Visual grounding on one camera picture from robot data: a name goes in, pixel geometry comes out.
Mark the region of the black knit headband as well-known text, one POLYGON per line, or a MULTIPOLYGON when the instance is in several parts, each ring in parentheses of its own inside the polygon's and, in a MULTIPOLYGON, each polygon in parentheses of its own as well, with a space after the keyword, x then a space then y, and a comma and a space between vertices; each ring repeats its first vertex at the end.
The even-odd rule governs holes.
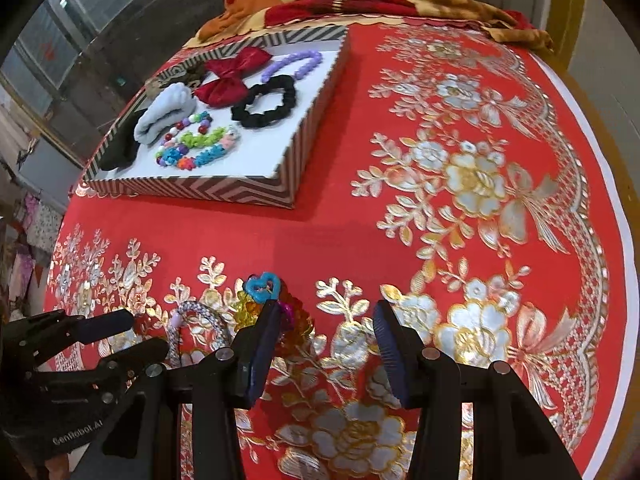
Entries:
POLYGON ((134 163, 140 146, 134 140, 134 127, 143 114, 144 110, 136 110, 119 124, 100 160, 102 171, 125 169, 134 163))

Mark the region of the white fluffy headband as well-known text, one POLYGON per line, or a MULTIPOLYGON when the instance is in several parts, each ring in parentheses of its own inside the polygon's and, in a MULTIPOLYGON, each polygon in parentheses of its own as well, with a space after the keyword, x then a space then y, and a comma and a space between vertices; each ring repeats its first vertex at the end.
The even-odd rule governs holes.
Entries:
POLYGON ((189 117, 198 106, 192 90, 182 82, 165 88, 142 114, 134 127, 134 140, 150 145, 177 122, 189 117))

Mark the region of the dark red satin bow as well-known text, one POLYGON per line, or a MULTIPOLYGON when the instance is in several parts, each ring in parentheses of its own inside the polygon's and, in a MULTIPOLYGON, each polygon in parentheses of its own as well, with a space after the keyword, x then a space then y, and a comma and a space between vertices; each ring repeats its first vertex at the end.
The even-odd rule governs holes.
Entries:
POLYGON ((210 60, 204 66, 216 79, 201 84, 193 95, 211 108, 233 106, 247 96, 243 78, 266 66, 271 59, 272 55, 266 50, 245 47, 234 58, 210 60))

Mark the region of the black scrunchie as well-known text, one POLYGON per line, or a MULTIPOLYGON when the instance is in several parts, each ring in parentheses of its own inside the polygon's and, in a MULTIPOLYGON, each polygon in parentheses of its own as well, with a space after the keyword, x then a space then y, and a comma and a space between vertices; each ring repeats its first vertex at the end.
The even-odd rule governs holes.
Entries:
POLYGON ((231 119, 245 129, 261 129, 288 118, 297 105, 294 78, 273 76, 254 84, 247 95, 231 107, 231 119))

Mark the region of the brown scrunchie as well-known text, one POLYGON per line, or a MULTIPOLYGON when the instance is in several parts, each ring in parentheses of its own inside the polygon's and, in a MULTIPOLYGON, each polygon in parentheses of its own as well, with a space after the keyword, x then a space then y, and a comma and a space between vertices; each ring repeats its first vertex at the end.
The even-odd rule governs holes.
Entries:
POLYGON ((163 85, 185 84, 191 89, 196 89, 202 84, 207 73, 208 70, 203 63, 196 63, 190 67, 174 65, 168 70, 167 77, 163 80, 163 85))

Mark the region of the leopard print mesh bow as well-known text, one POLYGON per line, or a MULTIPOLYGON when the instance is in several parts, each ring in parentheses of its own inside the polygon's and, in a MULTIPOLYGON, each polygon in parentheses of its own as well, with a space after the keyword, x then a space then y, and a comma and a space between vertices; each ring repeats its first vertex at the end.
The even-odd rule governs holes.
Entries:
POLYGON ((148 99, 155 100, 173 82, 171 78, 151 77, 145 81, 144 93, 148 99))

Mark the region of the red floral gold tablecloth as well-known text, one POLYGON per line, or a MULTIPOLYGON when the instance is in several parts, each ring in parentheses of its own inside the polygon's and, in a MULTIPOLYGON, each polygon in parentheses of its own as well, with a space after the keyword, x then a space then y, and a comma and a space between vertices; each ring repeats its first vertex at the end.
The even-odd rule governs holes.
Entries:
MULTIPOLYGON (((149 337, 198 362, 220 335, 184 305, 239 330, 258 313, 244 283, 272 272, 293 331, 264 396, 236 415, 250 478, 405 477, 418 418, 378 358, 382 299, 460 363, 509 363, 593 478, 628 390, 639 294, 631 230, 588 120, 524 49, 424 22, 346 28, 293 207, 109 196, 79 182, 47 305, 125 309, 136 325, 53 367, 90 368, 149 337)), ((151 167, 210 165, 202 153, 231 129, 216 111, 210 126, 195 116, 146 148, 151 167)))

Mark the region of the striped white shallow tray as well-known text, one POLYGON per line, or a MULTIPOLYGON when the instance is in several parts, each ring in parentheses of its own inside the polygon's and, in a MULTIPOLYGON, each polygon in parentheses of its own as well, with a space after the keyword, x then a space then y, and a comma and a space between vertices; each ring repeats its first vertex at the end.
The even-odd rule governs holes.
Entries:
POLYGON ((318 123, 345 66, 348 29, 324 25, 270 32, 191 56, 165 73, 198 60, 228 58, 244 47, 263 48, 278 60, 304 47, 315 47, 323 55, 320 66, 296 84, 297 104, 290 116, 273 126, 250 130, 232 120, 228 110, 217 110, 214 124, 228 126, 236 135, 231 152, 219 162, 192 171, 152 168, 154 153, 142 148, 134 164, 122 171, 103 171, 99 161, 93 159, 82 176, 85 185, 109 196, 167 196, 293 207, 318 123))

